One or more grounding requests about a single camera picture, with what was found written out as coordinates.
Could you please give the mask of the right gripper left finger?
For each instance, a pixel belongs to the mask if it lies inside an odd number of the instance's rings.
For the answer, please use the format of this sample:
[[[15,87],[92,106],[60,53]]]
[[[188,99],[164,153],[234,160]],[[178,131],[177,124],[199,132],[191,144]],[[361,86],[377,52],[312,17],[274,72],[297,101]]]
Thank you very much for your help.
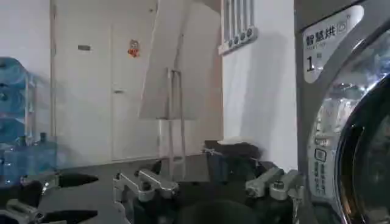
[[[158,192],[163,198],[170,199],[179,191],[179,184],[162,178],[148,169],[138,170],[135,174],[118,173],[113,179],[113,198],[115,202],[125,202],[134,196],[141,202],[151,201]]]

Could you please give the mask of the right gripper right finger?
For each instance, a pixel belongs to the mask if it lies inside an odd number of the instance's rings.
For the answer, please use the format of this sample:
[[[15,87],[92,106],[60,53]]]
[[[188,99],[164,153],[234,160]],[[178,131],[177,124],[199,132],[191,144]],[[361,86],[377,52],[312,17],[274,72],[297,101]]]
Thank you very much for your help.
[[[269,195],[274,200],[288,198],[303,199],[304,186],[298,170],[288,173],[279,167],[273,167],[254,180],[245,183],[245,190],[250,198],[262,198]]]

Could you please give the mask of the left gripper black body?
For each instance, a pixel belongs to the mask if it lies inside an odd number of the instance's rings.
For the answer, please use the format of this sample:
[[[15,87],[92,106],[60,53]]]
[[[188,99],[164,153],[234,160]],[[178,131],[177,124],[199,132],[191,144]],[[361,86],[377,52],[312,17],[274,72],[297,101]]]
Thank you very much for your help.
[[[11,199],[17,199],[26,205],[38,208],[42,199],[43,184],[39,181],[31,181],[27,184],[16,184],[1,188],[1,209]]]

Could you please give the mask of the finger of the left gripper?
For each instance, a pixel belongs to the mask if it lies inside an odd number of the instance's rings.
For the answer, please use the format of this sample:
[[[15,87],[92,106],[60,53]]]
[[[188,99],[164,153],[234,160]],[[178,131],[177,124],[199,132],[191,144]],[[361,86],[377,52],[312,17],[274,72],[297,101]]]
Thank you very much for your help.
[[[23,176],[20,183],[26,187],[33,182],[38,182],[41,185],[41,194],[44,195],[57,189],[82,186],[98,180],[97,176],[84,173],[46,172],[39,175]]]
[[[97,215],[96,210],[43,212],[17,199],[11,199],[1,209],[1,224],[82,223]]]

